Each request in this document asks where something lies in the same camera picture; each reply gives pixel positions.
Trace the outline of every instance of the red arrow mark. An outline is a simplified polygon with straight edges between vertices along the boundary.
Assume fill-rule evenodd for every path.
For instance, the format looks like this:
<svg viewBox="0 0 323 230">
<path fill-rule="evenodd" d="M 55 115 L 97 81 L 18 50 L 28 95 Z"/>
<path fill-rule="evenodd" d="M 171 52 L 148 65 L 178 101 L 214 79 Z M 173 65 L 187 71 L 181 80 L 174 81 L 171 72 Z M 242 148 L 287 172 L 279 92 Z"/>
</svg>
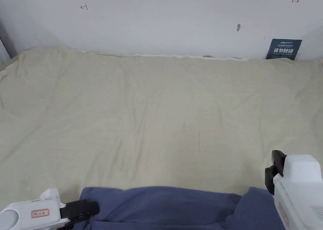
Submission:
<svg viewBox="0 0 323 230">
<path fill-rule="evenodd" d="M 81 8 L 82 8 L 82 9 L 83 9 L 83 7 L 86 7 L 86 10 L 88 10 L 88 7 L 86 6 L 86 3 L 85 3 L 85 6 L 82 6 L 82 5 L 81 5 Z"/>
</svg>

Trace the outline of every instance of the beige bed sheet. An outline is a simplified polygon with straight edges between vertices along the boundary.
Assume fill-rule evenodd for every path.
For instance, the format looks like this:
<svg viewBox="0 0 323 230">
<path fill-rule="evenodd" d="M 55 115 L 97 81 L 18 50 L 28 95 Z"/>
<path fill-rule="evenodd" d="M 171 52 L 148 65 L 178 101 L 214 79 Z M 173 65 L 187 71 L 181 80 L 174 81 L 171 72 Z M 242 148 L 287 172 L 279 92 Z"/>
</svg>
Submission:
<svg viewBox="0 0 323 230">
<path fill-rule="evenodd" d="M 51 187 L 243 194 L 274 149 L 323 163 L 322 105 L 319 60 L 32 49 L 0 72 L 0 208 Z"/>
</svg>

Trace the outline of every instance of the white plastic housing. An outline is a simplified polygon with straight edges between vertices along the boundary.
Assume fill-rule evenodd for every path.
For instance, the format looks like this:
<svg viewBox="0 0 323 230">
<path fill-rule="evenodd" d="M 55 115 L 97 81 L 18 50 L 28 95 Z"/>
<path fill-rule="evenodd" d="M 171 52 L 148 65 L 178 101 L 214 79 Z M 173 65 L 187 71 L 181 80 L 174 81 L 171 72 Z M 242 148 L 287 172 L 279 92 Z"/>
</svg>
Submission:
<svg viewBox="0 0 323 230">
<path fill-rule="evenodd" d="M 312 155 L 288 155 L 283 177 L 273 178 L 274 203 L 284 227 L 292 230 L 323 229 L 323 180 Z"/>
<path fill-rule="evenodd" d="M 61 219 L 57 189 L 48 189 L 40 199 L 10 204 L 0 213 L 0 230 L 36 230 L 63 227 L 68 218 Z"/>
</svg>

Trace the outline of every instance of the wrinkled fabric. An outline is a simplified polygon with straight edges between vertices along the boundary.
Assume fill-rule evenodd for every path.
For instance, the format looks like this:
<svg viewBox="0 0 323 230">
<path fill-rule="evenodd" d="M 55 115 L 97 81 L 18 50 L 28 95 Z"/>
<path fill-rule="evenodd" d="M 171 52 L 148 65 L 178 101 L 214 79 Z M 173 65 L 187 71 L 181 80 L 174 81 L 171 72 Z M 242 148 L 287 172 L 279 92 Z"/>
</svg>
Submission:
<svg viewBox="0 0 323 230">
<path fill-rule="evenodd" d="M 271 151 L 323 165 L 313 61 L 120 57 L 35 48 L 0 72 L 0 209 L 58 188 L 244 194 Z"/>
<path fill-rule="evenodd" d="M 272 195 L 254 187 L 243 197 L 173 187 L 88 187 L 80 199 L 96 201 L 100 212 L 74 230 L 285 230 Z"/>
</svg>

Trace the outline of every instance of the label sticker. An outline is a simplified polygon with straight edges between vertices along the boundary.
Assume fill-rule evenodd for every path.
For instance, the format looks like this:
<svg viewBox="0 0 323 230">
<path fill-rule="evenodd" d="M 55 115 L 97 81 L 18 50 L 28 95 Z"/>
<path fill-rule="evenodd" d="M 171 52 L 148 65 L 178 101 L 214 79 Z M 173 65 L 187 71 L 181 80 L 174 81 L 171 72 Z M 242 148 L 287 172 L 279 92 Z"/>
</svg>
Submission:
<svg viewBox="0 0 323 230">
<path fill-rule="evenodd" d="M 279 211 L 282 214 L 282 216 L 283 216 L 283 218 L 285 220 L 285 223 L 286 223 L 287 227 L 289 227 L 290 226 L 290 221 L 288 220 L 288 217 L 287 217 L 287 215 L 286 215 L 286 213 L 285 213 L 285 211 L 284 211 L 283 206 L 281 205 L 281 203 L 279 203 Z"/>
<path fill-rule="evenodd" d="M 31 212 L 31 217 L 36 218 L 36 217 L 42 217 L 42 216 L 49 216 L 50 215 L 50 210 L 49 209 L 41 209 L 41 210 L 35 210 Z"/>
<path fill-rule="evenodd" d="M 273 39 L 266 59 L 288 58 L 295 60 L 302 41 L 298 39 Z"/>
</svg>

